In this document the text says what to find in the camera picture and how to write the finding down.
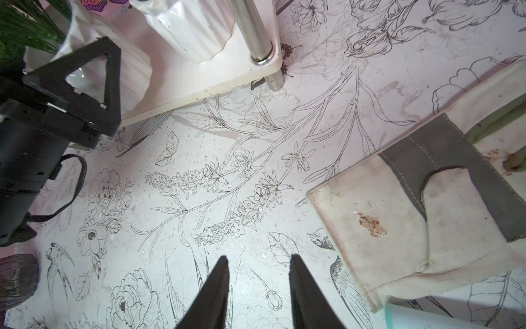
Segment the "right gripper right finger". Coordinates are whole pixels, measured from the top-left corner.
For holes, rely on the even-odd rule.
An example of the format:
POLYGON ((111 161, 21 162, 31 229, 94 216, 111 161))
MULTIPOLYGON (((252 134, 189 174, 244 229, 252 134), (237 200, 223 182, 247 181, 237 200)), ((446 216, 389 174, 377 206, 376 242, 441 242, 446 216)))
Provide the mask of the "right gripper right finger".
POLYGON ((290 259, 289 282, 294 328, 345 328, 298 254, 290 259))

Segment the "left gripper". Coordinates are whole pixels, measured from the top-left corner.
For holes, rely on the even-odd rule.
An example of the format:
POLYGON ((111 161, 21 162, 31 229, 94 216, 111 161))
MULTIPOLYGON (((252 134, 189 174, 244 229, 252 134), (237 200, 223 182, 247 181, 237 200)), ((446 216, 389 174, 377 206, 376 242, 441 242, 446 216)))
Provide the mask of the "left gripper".
POLYGON ((56 164, 70 143, 94 148, 121 124, 121 49, 108 37, 23 74, 1 65, 1 164, 56 164))

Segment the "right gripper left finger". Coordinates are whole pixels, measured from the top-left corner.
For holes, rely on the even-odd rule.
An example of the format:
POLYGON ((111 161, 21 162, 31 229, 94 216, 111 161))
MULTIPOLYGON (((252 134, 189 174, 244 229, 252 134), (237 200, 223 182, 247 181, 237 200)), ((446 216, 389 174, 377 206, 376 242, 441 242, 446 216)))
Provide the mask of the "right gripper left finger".
POLYGON ((176 329, 225 328, 229 290, 229 264, 221 256, 176 329))

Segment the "orange flower pot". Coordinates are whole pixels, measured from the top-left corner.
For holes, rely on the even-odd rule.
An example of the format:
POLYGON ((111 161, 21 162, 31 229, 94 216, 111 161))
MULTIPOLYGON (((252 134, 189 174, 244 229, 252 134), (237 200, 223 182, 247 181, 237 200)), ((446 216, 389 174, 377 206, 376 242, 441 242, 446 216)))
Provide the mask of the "orange flower pot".
POLYGON ((211 60, 232 36, 235 16, 227 1, 130 1, 148 24, 194 63, 211 60))
POLYGON ((64 81, 99 103, 114 76, 121 112, 140 103, 152 76, 149 56, 79 1, 2 1, 1 66, 16 60, 26 73, 77 60, 64 81))

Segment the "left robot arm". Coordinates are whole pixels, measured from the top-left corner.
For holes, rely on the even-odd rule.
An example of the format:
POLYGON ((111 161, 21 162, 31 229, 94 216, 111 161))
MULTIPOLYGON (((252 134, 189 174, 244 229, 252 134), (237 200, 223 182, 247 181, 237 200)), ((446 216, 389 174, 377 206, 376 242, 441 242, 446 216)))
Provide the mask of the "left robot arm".
POLYGON ((1 69, 1 246, 28 241, 28 223, 55 217, 29 209, 48 180, 56 179, 72 143, 94 148, 121 124, 121 49, 108 37, 23 75, 1 69), (67 76, 104 57, 104 98, 75 89, 67 76))

